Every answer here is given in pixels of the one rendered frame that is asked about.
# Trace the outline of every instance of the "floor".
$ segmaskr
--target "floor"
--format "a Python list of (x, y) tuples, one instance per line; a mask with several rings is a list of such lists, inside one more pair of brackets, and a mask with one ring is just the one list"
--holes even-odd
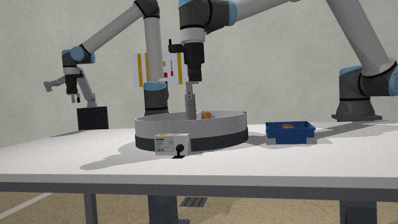
[[(0, 192), (0, 214), (42, 193)], [(185, 196), (178, 196), (178, 206)], [(398, 224), (398, 203), (377, 203), (378, 224)], [(178, 207), (190, 224), (332, 224), (339, 223), (339, 202), (208, 197), (204, 207)], [(97, 195), (99, 224), (148, 224), (145, 195)], [(85, 224), (83, 194), (51, 194), (9, 216), (0, 224)]]

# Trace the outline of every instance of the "yellow stripe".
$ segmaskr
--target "yellow stripe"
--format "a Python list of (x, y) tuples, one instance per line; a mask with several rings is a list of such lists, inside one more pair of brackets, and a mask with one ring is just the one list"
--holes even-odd
[(181, 53), (177, 53), (178, 84), (182, 84)]
[(148, 56), (146, 53), (145, 53), (145, 68), (147, 68), (147, 81), (149, 81)]
[(138, 80), (139, 80), (140, 87), (143, 87), (141, 54), (137, 54), (137, 61), (138, 61)]

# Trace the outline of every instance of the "table top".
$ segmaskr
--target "table top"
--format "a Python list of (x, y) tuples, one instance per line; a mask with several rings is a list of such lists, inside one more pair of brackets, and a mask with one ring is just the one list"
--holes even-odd
[(0, 149), (0, 191), (10, 183), (398, 190), (398, 121), (311, 124), (317, 144), (266, 145), (265, 124), (248, 125), (247, 142), (183, 159), (136, 148), (134, 128), (44, 138)]

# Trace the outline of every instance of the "round container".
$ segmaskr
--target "round container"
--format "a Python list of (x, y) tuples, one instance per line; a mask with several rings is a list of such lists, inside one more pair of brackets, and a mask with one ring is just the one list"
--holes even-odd
[(249, 139), (245, 111), (215, 110), (211, 118), (187, 120), (185, 112), (157, 114), (135, 119), (136, 147), (155, 151), (154, 136), (165, 133), (189, 133), (191, 151), (221, 149), (241, 144)]

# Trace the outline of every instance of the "floor vent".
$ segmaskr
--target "floor vent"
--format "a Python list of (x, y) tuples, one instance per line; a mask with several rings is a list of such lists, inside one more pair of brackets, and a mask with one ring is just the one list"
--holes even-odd
[(203, 207), (207, 197), (186, 197), (180, 204), (182, 207)]

